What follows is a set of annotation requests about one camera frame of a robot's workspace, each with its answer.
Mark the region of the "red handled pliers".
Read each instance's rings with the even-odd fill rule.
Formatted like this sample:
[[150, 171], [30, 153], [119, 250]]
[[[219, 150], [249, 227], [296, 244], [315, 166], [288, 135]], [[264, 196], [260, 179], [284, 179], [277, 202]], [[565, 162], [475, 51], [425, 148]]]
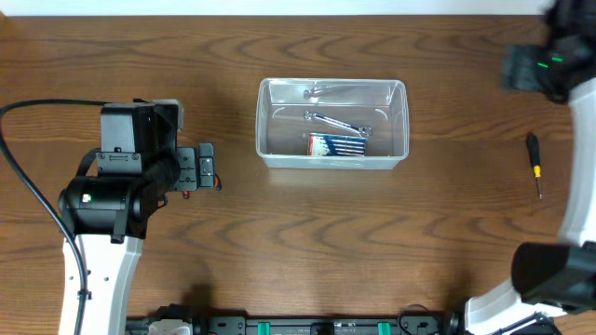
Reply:
[[[222, 186], [221, 179], [218, 176], [215, 176], [214, 189], [216, 191], [221, 191], [222, 188], [223, 188], [223, 186]], [[190, 192], [189, 191], [182, 191], [182, 194], [183, 194], [183, 198], [184, 199], [189, 199], [190, 198]]]

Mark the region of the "black yellow screwdriver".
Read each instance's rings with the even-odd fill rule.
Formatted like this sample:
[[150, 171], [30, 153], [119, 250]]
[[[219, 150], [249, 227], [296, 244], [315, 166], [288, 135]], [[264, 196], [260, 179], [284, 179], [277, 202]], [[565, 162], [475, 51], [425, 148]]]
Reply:
[[540, 146], [539, 140], [536, 134], [529, 133], [526, 138], [526, 145], [528, 149], [530, 164], [535, 175], [536, 190], [538, 198], [542, 200], [544, 198], [542, 184], [541, 184], [541, 159], [540, 159]]

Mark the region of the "blue precision screwdriver set case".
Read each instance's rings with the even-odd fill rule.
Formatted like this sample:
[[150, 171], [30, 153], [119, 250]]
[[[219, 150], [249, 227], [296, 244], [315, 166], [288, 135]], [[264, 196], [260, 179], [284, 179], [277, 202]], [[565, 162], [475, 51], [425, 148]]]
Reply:
[[364, 156], [367, 139], [362, 137], [311, 133], [308, 141], [309, 156]]

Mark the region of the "silver combination wrench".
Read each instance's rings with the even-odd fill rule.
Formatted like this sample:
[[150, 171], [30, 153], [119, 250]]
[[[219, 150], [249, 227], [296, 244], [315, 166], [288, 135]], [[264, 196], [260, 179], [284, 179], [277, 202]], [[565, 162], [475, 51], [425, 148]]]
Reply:
[[324, 114], [319, 114], [319, 113], [314, 113], [314, 112], [310, 112], [310, 111], [305, 111], [304, 112], [304, 119], [305, 120], [310, 120], [310, 121], [319, 121], [319, 122], [323, 122], [327, 125], [329, 125], [330, 127], [335, 127], [335, 128], [339, 128], [342, 129], [344, 131], [347, 132], [351, 132], [354, 134], [357, 134], [360, 137], [369, 137], [372, 134], [372, 128], [371, 127], [358, 127], [358, 126], [354, 126], [351, 125], [347, 122], [335, 119], [335, 118], [331, 118], [329, 116], [326, 116]]

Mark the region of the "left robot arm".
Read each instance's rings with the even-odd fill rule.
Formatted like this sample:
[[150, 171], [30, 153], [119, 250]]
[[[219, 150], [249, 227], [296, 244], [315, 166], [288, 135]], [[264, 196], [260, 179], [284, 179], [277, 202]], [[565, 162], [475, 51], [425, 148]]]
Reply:
[[101, 146], [84, 156], [59, 197], [81, 255], [63, 245], [61, 334], [124, 333], [149, 218], [169, 192], [220, 188], [213, 145], [178, 145], [183, 116], [178, 100], [102, 106]]

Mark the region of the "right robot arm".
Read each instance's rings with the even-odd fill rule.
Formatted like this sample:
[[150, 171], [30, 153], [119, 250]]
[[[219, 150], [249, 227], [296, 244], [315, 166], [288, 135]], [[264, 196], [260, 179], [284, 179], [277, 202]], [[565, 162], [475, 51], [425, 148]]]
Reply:
[[519, 245], [509, 279], [446, 317], [446, 334], [556, 334], [555, 318], [595, 308], [595, 1], [557, 0], [544, 20], [545, 43], [509, 47], [502, 78], [506, 88], [570, 108], [573, 160], [562, 226], [554, 244]]

